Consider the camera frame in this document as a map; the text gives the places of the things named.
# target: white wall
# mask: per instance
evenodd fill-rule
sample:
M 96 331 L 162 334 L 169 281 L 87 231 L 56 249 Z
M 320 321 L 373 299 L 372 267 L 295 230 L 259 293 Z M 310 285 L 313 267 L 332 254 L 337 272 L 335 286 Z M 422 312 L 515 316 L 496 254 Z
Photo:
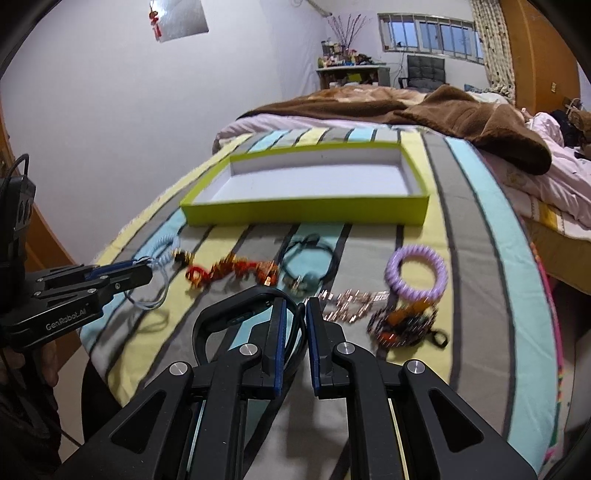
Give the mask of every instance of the white wall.
M 402 53 L 384 52 L 379 35 L 378 14 L 380 13 L 414 13 L 437 15 L 440 17 L 458 18 L 473 21 L 469 0 L 321 0 L 319 4 L 332 12 L 341 15 L 341 19 L 349 18 L 349 14 L 367 15 L 370 23 L 361 30 L 353 48 L 374 58 L 386 62 L 390 67 L 390 79 L 393 87 L 398 87 L 398 77 L 406 77 L 407 60 Z M 332 29 L 326 25 L 326 35 L 335 37 Z M 464 89 L 464 84 L 478 88 L 489 86 L 483 65 L 466 60 L 446 57 L 446 80 L 450 85 Z
M 271 30 L 275 65 L 285 100 L 320 89 L 316 73 L 326 20 L 306 0 L 260 0 Z
M 577 63 L 577 67 L 579 68 L 579 82 L 581 84 L 581 102 L 583 102 L 583 108 L 591 112 L 591 83 L 589 83 L 589 79 L 581 65 Z
M 158 44 L 147 0 L 62 0 L 2 78 L 14 153 L 31 154 L 41 213 L 76 261 L 209 158 L 218 130 L 283 98 L 269 19 L 287 10 L 264 12 L 259 0 L 203 8 L 208 34 Z

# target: silver screw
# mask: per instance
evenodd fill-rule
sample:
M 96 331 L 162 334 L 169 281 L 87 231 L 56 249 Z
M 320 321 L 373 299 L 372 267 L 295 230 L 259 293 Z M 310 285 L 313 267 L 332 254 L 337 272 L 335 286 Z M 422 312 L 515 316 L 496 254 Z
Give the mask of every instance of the silver screw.
M 425 364 L 420 360 L 411 360 L 407 363 L 407 368 L 413 374 L 422 374 L 425 371 Z
M 170 373 L 172 373 L 173 375 L 184 375 L 185 373 L 187 373 L 187 370 L 189 368 L 187 367 L 187 364 L 184 362 L 175 362 L 172 365 L 170 365 L 168 371 Z
M 336 346 L 336 349 L 343 355 L 350 355 L 355 351 L 355 345 L 350 342 L 342 342 Z
M 257 350 L 258 347 L 254 343 L 245 343 L 240 347 L 240 353 L 246 356 L 254 355 Z

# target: bracelet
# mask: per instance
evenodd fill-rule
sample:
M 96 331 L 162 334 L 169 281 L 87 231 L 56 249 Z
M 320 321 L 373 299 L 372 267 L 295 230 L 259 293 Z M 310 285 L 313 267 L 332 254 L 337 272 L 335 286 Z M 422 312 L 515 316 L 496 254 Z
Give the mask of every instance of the bracelet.
M 335 309 L 332 312 L 324 315 L 324 319 L 327 322 L 355 323 L 367 315 L 367 312 L 375 302 L 387 300 L 389 295 L 389 291 L 370 293 L 360 292 L 359 290 L 355 292 L 353 290 L 347 290 L 344 293 L 336 295 L 329 290 L 323 290 L 319 293 L 318 298 L 335 305 Z M 349 315 L 349 307 L 352 303 L 360 303 L 361 306 L 356 313 Z
M 433 323 L 437 317 L 437 307 L 430 306 L 430 308 L 431 312 L 429 313 L 425 311 L 419 314 L 411 313 L 395 325 L 392 325 L 389 317 L 400 309 L 378 310 L 368 323 L 368 333 L 387 349 L 413 346 L 424 338 L 429 338 L 435 346 L 443 349 L 449 343 L 449 337 L 444 331 L 433 329 Z
M 328 252 L 331 256 L 331 259 L 328 270 L 324 276 L 318 277 L 312 273 L 307 273 L 304 276 L 294 275 L 287 267 L 285 256 L 295 247 L 299 247 L 300 249 L 310 248 L 315 250 L 324 250 Z M 280 251 L 277 259 L 277 263 L 279 263 L 284 272 L 283 283 L 296 297 L 312 295 L 320 288 L 322 284 L 332 280 L 336 276 L 339 261 L 340 258 L 337 253 L 335 253 L 333 248 L 327 244 L 320 243 L 320 235 L 317 233 L 311 233 L 310 235 L 305 236 L 302 240 L 289 243 Z
M 415 290 L 400 277 L 398 273 L 400 264 L 409 257 L 419 257 L 425 260 L 434 270 L 436 279 L 431 290 Z M 443 292 L 447 287 L 445 262 L 434 249 L 427 245 L 406 245 L 396 250 L 388 261 L 384 277 L 392 290 L 409 302 L 425 300 L 430 304 L 435 304 L 443 297 Z
M 234 273 L 238 279 L 254 273 L 257 283 L 267 287 L 275 287 L 279 280 L 279 266 L 273 261 L 252 262 L 244 257 L 237 257 L 235 254 L 230 253 L 213 264 L 208 271 L 203 267 L 192 264 L 193 254 L 183 250 L 176 250 L 173 255 L 175 262 L 179 262 L 182 267 L 188 267 L 185 278 L 195 288 L 201 288 L 213 281 L 221 280 L 231 273 Z

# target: light blue stripe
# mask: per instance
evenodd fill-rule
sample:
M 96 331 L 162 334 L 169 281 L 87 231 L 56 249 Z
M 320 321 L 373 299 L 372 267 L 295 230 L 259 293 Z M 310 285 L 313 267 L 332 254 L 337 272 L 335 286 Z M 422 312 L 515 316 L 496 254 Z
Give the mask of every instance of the light blue stripe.
M 347 139 L 347 142 L 369 142 L 373 136 L 375 129 L 367 127 L 359 127 L 354 129 Z
M 176 235 L 179 230 L 187 223 L 185 215 L 181 209 L 175 211 L 170 218 L 165 221 L 158 230 L 146 241 L 146 243 L 135 253 L 134 259 L 145 257 L 152 254 L 156 243 L 164 236 Z M 100 332 L 105 328 L 113 312 L 125 301 L 125 295 L 118 293 L 107 305 L 103 307 L 103 316 L 94 322 L 84 325 L 80 330 L 80 341 L 87 352 L 95 344 Z
M 491 227 L 515 326 L 515 400 L 509 443 L 538 472 L 554 428 L 556 344 L 548 300 L 529 243 L 501 188 L 472 146 L 448 138 Z
M 294 235 L 294 239 L 300 239 L 311 233 L 317 233 L 320 235 L 321 241 L 325 244 L 330 245 L 333 249 L 336 248 L 336 242 L 339 240 L 340 234 L 343 231 L 344 225 L 342 223 L 331 223 L 331 224 L 318 224 L 318 223 L 304 223 L 300 225 L 297 232 Z M 323 250 L 312 250 L 306 249 L 300 251 L 290 261 L 290 271 L 294 275 L 305 275 L 307 273 L 313 273 L 322 277 L 330 265 L 331 257 Z M 283 273 L 280 275 L 279 288 L 283 287 Z M 259 323 L 267 322 L 271 318 L 271 309 L 266 312 L 255 315 L 240 325 L 234 341 L 230 348 L 235 348 L 238 345 L 247 343 L 248 338 L 251 335 L 251 330 L 255 325 Z M 289 332 L 291 330 L 291 322 L 293 315 L 291 312 L 287 312 L 287 334 L 285 340 L 289 338 Z M 265 408 L 267 407 L 268 400 L 249 400 L 248 411 L 246 414 L 246 437 L 245 443 L 250 440 Z
M 275 143 L 277 140 L 283 137 L 283 135 L 285 135 L 288 131 L 289 130 L 275 130 L 269 133 L 266 137 L 263 137 L 258 142 L 256 142 L 248 152 L 254 153 L 266 150 L 267 148 L 272 146 L 273 143 Z

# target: brown blanket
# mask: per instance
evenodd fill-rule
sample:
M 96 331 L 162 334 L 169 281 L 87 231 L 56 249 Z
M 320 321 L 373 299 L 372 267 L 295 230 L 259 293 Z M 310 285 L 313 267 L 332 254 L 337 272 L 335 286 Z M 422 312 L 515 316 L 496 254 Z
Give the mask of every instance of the brown blanket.
M 344 102 L 314 94 L 272 103 L 245 113 L 297 115 L 319 119 L 366 121 L 388 125 L 424 125 L 450 137 L 463 138 L 475 147 L 498 155 L 526 173 L 543 175 L 552 156 L 541 137 L 529 130 L 511 105 L 480 103 L 449 85 L 439 87 L 418 105 L 400 100 Z

